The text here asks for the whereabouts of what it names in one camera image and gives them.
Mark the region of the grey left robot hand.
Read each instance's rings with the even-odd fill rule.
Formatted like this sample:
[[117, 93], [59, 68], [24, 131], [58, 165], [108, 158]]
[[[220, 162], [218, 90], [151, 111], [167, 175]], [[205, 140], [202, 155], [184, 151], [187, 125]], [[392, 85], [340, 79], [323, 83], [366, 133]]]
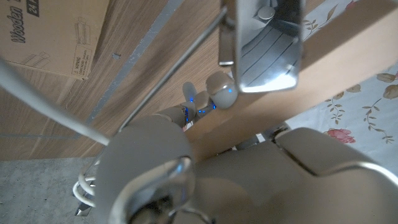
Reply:
[[397, 177], [308, 128], [196, 162], [175, 106], [117, 133], [95, 179], [100, 223], [396, 223]]

